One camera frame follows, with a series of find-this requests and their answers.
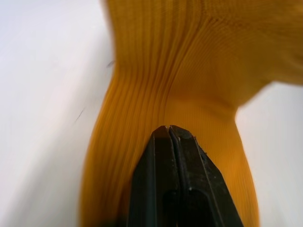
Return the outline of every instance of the white surface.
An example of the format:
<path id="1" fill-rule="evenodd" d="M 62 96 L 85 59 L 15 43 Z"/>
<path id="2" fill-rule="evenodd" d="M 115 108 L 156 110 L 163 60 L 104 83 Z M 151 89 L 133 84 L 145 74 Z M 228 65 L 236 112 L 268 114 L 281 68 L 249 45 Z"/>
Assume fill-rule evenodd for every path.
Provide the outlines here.
<path id="1" fill-rule="evenodd" d="M 112 59 L 97 0 L 0 3 L 0 227 L 77 226 Z M 237 115 L 264 227 L 303 226 L 302 98 L 274 85 Z"/>

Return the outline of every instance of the ribbed fabric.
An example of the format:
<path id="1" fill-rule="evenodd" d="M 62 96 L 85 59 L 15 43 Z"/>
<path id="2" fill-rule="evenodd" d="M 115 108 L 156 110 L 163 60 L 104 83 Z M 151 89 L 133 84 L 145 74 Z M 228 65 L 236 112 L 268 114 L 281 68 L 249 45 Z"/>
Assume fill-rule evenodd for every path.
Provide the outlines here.
<path id="1" fill-rule="evenodd" d="M 303 84 L 303 7 L 279 0 L 108 0 L 116 66 L 92 133 L 82 226 L 126 215 L 133 170 L 157 127 L 192 132 L 246 227 L 258 204 L 234 116 L 272 80 Z"/>

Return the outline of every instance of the mustard yellow fabric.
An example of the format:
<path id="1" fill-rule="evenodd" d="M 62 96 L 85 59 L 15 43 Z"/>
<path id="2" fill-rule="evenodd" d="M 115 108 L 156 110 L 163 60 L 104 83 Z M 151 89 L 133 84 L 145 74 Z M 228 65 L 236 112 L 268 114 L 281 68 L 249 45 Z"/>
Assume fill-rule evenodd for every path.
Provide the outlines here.
<path id="1" fill-rule="evenodd" d="M 273 80 L 303 84 L 301 0 L 107 0 L 116 50 L 81 189 L 84 227 L 127 213 L 152 131 L 192 132 L 222 172 L 246 227 L 259 226 L 237 108 Z"/>

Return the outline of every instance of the knit fabric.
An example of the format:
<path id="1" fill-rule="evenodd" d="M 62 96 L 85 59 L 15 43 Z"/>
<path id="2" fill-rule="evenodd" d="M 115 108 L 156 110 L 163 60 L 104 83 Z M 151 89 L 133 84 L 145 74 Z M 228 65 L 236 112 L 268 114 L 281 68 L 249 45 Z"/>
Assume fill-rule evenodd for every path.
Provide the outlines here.
<path id="1" fill-rule="evenodd" d="M 259 226 L 237 108 L 273 80 L 303 84 L 300 0 L 108 0 L 116 65 L 84 167 L 81 223 L 127 214 L 133 170 L 157 127 L 196 136 L 241 220 Z"/>

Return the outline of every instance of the yellow sock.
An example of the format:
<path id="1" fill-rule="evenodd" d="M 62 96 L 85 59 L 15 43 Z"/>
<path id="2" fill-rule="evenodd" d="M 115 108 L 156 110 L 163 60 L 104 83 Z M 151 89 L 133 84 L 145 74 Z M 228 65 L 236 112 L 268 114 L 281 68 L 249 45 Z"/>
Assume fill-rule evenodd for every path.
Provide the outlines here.
<path id="1" fill-rule="evenodd" d="M 116 66 L 81 190 L 86 227 L 126 215 L 133 170 L 161 125 L 189 130 L 220 169 L 244 226 L 259 226 L 234 121 L 270 81 L 303 83 L 300 1 L 108 0 Z"/>

